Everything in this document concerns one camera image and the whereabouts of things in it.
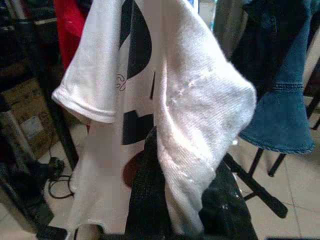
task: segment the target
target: label on box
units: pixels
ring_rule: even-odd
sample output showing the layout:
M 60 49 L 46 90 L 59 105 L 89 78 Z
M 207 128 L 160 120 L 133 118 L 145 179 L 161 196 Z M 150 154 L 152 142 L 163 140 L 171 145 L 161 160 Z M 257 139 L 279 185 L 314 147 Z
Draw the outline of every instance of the label on box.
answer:
M 28 139 L 34 138 L 44 129 L 38 116 L 32 116 L 21 123 L 21 128 Z

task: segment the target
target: t-shirt sleeve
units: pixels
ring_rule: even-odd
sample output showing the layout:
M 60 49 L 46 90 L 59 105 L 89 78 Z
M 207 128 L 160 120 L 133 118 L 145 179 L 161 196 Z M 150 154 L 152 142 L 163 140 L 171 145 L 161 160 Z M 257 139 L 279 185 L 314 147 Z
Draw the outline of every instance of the t-shirt sleeve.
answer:
M 121 1 L 94 0 L 76 53 L 52 99 L 82 122 L 115 120 Z

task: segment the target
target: white t-shirt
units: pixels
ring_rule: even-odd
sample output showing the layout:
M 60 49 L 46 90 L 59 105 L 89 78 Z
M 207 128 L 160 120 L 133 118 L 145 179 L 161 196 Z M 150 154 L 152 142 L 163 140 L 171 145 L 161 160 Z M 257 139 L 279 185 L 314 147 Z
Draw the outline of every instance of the white t-shirt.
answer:
M 187 0 L 94 0 L 52 98 L 91 125 L 67 228 L 111 233 L 124 232 L 123 171 L 153 125 L 173 227 L 200 233 L 202 192 L 255 107 L 254 88 Z

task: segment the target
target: cardboard box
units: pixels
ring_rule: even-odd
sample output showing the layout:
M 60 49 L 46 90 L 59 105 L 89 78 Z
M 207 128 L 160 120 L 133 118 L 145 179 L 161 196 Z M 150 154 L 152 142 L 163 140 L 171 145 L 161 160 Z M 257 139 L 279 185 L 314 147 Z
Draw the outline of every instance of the cardboard box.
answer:
M 39 159 L 58 141 L 58 136 L 37 79 L 29 79 L 2 95 Z

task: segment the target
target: tiled floor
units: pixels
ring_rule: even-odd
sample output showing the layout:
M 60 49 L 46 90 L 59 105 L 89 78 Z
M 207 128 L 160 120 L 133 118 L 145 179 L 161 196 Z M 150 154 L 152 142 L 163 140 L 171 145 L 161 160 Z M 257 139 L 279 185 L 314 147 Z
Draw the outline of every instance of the tiled floor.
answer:
M 313 124 L 319 116 L 314 114 L 310 122 Z M 77 150 L 80 152 L 87 135 L 86 127 L 76 125 L 72 128 L 71 135 Z M 268 209 L 258 197 L 248 200 L 246 203 L 260 240 L 266 237 L 320 238 L 320 129 L 319 131 L 312 131 L 312 135 L 316 142 L 313 153 L 286 156 L 274 177 L 269 177 L 267 170 L 276 160 L 278 153 L 265 151 L 261 157 L 254 177 L 274 197 L 285 204 L 288 208 L 288 214 L 285 219 L 281 219 Z M 256 151 L 256 147 L 241 139 L 238 145 L 232 146 L 229 150 L 234 159 L 246 170 L 249 169 Z M 67 162 L 60 143 L 52 147 L 51 154 Z M 45 154 L 39 161 L 48 163 L 49 153 Z M 64 173 L 71 173 L 69 165 L 67 165 Z M 238 183 L 243 195 L 251 192 L 239 178 Z M 67 186 L 63 182 L 57 185 L 54 191 L 57 195 L 68 193 Z M 47 191 L 44 195 L 54 213 L 50 225 L 64 227 L 73 202 L 72 197 L 57 200 L 51 198 Z M 0 204 L 0 239 L 35 240 L 36 237 L 34 234 L 23 231 L 9 212 Z

